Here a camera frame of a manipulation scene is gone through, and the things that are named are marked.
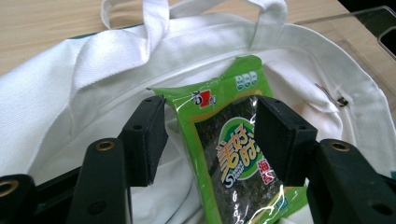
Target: snack package label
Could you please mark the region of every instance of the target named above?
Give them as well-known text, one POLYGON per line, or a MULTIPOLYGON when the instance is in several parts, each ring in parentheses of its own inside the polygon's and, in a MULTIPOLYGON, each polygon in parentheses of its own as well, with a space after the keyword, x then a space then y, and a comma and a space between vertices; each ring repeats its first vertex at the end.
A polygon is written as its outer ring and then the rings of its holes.
POLYGON ((249 179, 259 170, 262 152, 254 140, 253 125, 244 118, 230 119, 223 126, 216 147, 221 182, 231 188, 238 180, 249 179))

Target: dark seaweed sheet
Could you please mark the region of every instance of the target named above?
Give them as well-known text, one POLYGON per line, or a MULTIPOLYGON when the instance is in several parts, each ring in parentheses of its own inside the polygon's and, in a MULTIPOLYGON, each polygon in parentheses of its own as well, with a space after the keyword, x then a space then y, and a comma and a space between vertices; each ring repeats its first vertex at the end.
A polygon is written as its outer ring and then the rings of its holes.
POLYGON ((266 186, 260 172, 247 180, 236 181, 230 189, 221 183, 221 171, 215 150, 219 143, 221 128, 232 118, 240 117, 251 120, 256 114, 256 107, 253 104, 256 100, 256 96, 242 98, 227 105, 210 119, 195 123, 204 148, 207 170, 211 176, 219 214, 222 222, 226 224, 237 222, 237 217, 234 216, 236 205, 238 205, 237 210, 241 215, 240 219, 248 222, 257 210, 267 205, 275 197, 280 187, 277 178, 266 186), (233 201, 235 193, 237 193, 236 202, 233 201))

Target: green package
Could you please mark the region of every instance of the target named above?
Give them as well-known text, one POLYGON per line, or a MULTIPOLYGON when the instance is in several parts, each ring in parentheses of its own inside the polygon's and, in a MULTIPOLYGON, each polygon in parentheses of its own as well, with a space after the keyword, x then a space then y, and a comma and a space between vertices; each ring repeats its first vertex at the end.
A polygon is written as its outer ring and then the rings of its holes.
POLYGON ((274 223, 303 207, 306 188, 283 188, 254 140, 258 96, 272 96, 256 56, 219 77, 154 88, 177 112, 208 223, 274 223))

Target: red logo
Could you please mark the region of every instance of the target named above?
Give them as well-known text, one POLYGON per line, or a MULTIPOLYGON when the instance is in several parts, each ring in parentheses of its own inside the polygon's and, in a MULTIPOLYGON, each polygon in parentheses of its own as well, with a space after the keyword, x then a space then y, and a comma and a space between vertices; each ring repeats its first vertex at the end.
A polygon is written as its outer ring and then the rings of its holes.
POLYGON ((270 164, 268 164, 268 161, 266 159, 262 159, 257 163, 259 164, 259 170, 260 174, 262 175, 262 181, 264 181, 264 184, 268 185, 269 183, 273 182, 275 177, 273 175, 273 170, 271 169, 270 164))
POLYGON ((212 96, 210 90, 207 91, 194 91, 191 100, 201 108, 216 103, 216 96, 212 96))

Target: seaweed snack package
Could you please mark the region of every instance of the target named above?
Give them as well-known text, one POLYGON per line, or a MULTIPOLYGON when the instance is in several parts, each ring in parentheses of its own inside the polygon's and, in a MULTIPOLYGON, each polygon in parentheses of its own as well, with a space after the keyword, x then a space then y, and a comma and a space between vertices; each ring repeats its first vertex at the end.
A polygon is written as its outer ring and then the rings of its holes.
POLYGON ((305 188, 283 188, 255 142, 257 96, 272 96, 256 56, 220 77, 153 89, 177 112, 208 223, 273 223, 306 205, 305 188))

